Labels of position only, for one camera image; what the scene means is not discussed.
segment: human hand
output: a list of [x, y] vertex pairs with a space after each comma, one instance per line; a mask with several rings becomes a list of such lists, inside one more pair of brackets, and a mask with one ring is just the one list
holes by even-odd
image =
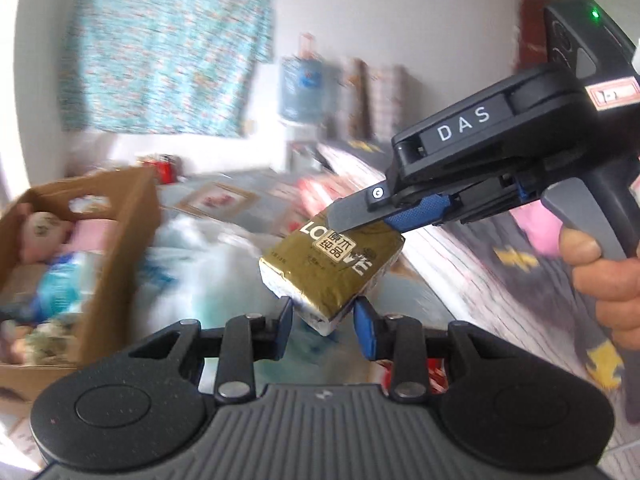
[[612, 330], [613, 341], [640, 350], [640, 259], [604, 260], [594, 238], [565, 227], [560, 232], [560, 254], [574, 267], [576, 290], [596, 298], [598, 322]]

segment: white striped cloth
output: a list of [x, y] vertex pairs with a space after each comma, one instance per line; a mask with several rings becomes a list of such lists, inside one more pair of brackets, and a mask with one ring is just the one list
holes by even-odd
[[[357, 157], [319, 147], [340, 176], [361, 188], [384, 175]], [[589, 380], [574, 345], [563, 330], [548, 326], [519, 303], [475, 255], [445, 230], [427, 226], [404, 234], [402, 253], [457, 319], [474, 323], [532, 354]], [[623, 392], [609, 395], [616, 412], [616, 427], [600, 467], [616, 480], [640, 479], [640, 426], [624, 415]]]

